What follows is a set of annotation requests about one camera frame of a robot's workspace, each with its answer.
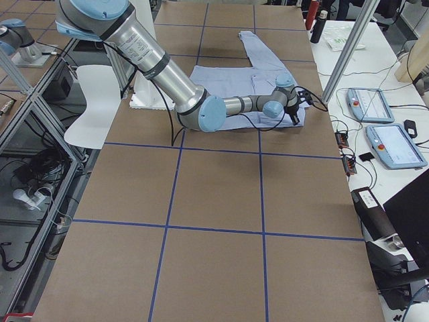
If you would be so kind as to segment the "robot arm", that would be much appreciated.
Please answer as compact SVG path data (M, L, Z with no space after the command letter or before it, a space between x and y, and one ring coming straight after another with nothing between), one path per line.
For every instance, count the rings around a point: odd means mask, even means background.
M187 76L138 21L130 1L57 1L56 8L61 34L114 44L172 100L185 128L214 132L304 125L304 92L253 32L239 32L250 68L195 66Z

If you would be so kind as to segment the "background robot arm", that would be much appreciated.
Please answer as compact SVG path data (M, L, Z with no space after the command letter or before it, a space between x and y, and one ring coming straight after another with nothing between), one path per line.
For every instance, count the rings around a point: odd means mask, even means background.
M42 67L57 47L39 44L20 19L1 21L1 50L18 67Z

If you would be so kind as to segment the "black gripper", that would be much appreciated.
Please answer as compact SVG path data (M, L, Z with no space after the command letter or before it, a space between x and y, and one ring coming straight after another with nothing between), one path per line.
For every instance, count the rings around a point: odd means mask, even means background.
M293 88L288 96L287 114L291 117L293 125L299 124L298 110L303 104L305 107L312 104L312 97L310 91L302 89L297 91Z

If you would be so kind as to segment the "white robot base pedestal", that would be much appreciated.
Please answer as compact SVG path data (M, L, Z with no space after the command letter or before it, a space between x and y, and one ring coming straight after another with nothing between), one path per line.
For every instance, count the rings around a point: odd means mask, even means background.
M131 1L135 8L136 19L145 29L144 40L149 42L152 38L156 40L156 33L154 29L154 21L152 17L151 7L148 0L134 0ZM150 44L147 49L147 54L139 60L139 68L141 72L136 75L134 83L134 94L131 98L130 107L136 109L159 109L159 110L172 110L174 104L169 97L165 97L163 90L158 88L144 75L144 70L153 68L161 59L162 54L155 54L152 52L153 46Z

